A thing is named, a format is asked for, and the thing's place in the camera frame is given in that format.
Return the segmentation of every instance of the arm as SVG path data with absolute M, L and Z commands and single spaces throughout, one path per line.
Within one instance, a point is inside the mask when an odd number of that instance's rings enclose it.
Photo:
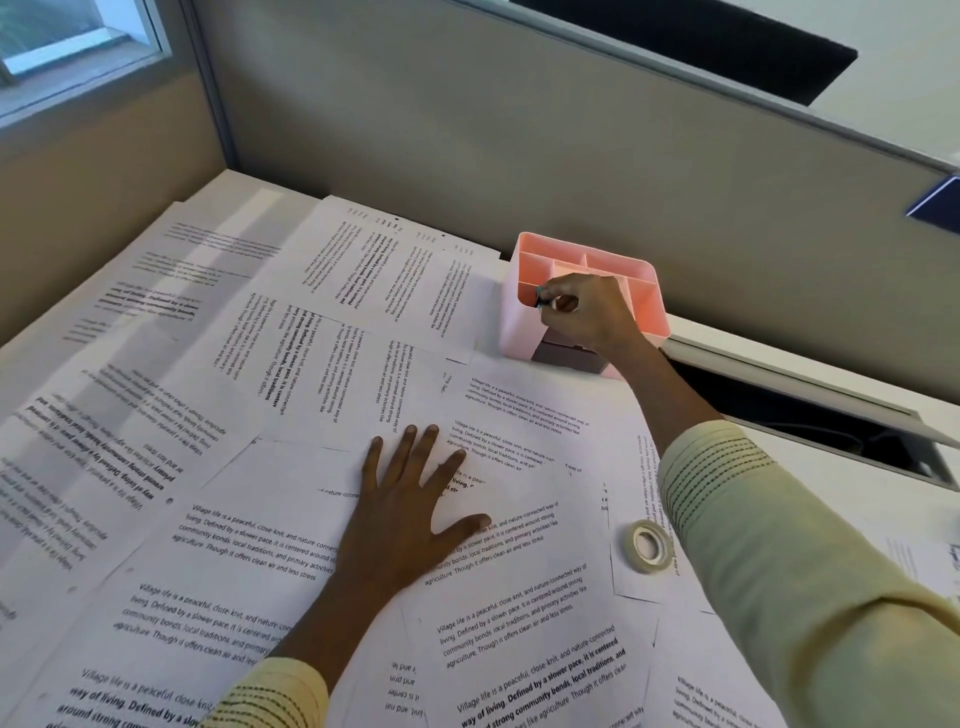
M 960 723 L 960 617 L 757 448 L 636 330 L 612 279 L 568 276 L 542 320 L 627 379 L 664 510 L 717 615 L 792 726 Z
M 434 506 L 467 456 L 455 452 L 421 487 L 437 433 L 429 426 L 414 445 L 417 429 L 407 427 L 379 484 L 383 441 L 374 438 L 336 569 L 270 656 L 204 719 L 205 728 L 322 728 L 329 692 L 380 610 L 490 525 L 478 514 L 442 533 L 430 530 Z

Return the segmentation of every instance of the tape roll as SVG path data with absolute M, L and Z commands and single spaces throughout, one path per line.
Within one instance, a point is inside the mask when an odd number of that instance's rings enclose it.
M 653 521 L 637 521 L 623 530 L 620 549 L 630 566 L 640 573 L 663 571 L 673 563 L 673 540 Z

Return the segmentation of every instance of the white desk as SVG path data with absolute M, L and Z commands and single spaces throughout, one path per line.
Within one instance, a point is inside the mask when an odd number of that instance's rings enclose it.
M 317 200 L 235 172 L 224 172 L 189 201 L 212 216 L 211 222 L 249 218 L 249 231 L 269 232 L 282 240 L 309 214 Z M 508 264 L 500 262 L 504 273 Z M 48 322 L 73 305 L 68 296 L 0 350 L 0 369 L 43 335 Z M 496 352 L 499 299 L 491 301 L 488 329 L 478 348 Z M 919 395 L 836 367 L 782 352 L 715 328 L 670 316 L 673 333 L 684 339 L 791 372 L 828 386 L 890 402 L 916 411 L 929 425 L 960 440 L 960 406 Z M 571 376 L 582 376 L 571 373 Z M 782 465 L 848 519 L 889 524 L 903 531 L 960 543 L 960 494 L 906 475 L 770 435 L 748 434 Z M 960 450 L 937 446 L 944 461 L 960 476 Z

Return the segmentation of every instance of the person's left hand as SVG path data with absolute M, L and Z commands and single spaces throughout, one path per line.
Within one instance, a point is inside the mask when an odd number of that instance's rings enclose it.
M 429 426 L 414 445 L 417 428 L 407 427 L 379 483 L 376 471 L 383 440 L 373 438 L 363 465 L 360 498 L 337 553 L 337 575 L 349 581 L 370 580 L 390 599 L 490 525 L 489 516 L 475 514 L 442 533 L 430 529 L 437 500 L 467 457 L 457 450 L 420 485 L 438 432 L 436 425 Z

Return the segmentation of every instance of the gray partition wall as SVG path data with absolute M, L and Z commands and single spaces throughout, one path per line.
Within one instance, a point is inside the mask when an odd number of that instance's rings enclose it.
M 482 7 L 196 4 L 241 171 L 642 257 L 673 313 L 960 402 L 960 237 L 903 217 L 947 168 Z

